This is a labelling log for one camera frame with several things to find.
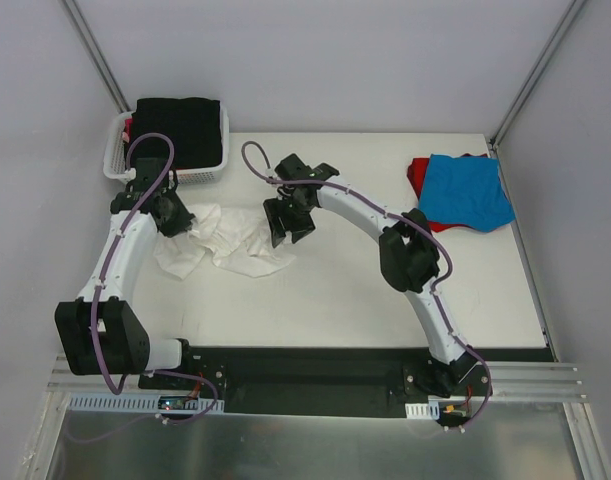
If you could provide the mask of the white t shirt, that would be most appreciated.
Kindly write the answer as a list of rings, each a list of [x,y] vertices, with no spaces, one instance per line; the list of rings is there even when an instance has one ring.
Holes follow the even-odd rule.
[[[198,203],[188,207],[194,219],[188,231],[160,236],[154,258],[166,273],[186,279],[205,256],[217,268],[261,278],[287,268],[296,256],[273,247],[264,211],[259,207],[228,207]]]

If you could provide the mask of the white plastic basket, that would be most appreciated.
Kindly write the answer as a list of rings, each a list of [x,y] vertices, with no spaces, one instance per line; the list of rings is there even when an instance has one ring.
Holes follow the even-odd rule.
[[[125,170],[124,142],[122,139],[125,121],[132,117],[132,111],[121,113],[110,123],[109,134],[103,156],[103,174],[110,180],[125,185],[131,176]],[[230,121],[224,104],[220,105],[221,162],[214,167],[178,169],[178,182],[182,185],[212,184],[221,179],[229,160]]]

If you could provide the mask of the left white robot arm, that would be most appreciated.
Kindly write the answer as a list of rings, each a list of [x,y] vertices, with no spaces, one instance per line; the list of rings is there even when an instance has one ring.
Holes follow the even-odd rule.
[[[188,232],[194,220],[176,193],[177,176],[163,158],[134,162],[135,178],[110,204],[110,229],[97,265],[77,298],[61,302],[55,323],[70,370],[83,375],[139,375],[162,369],[177,389],[197,366],[187,342],[148,334],[131,306],[142,263],[157,238]]]

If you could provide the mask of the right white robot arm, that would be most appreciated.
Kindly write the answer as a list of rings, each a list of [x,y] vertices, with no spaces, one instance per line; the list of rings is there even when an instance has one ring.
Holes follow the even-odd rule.
[[[432,236],[424,214],[418,209],[390,213],[353,190],[332,166],[322,163],[312,168],[295,154],[273,169],[270,181],[277,186],[278,196],[264,201],[263,208],[272,246],[278,247],[286,238],[296,243],[312,233],[315,208],[358,227],[378,244],[382,277],[405,295],[427,338],[430,360],[413,375],[416,387],[442,398],[466,388],[477,358],[436,289],[439,257],[446,253]]]

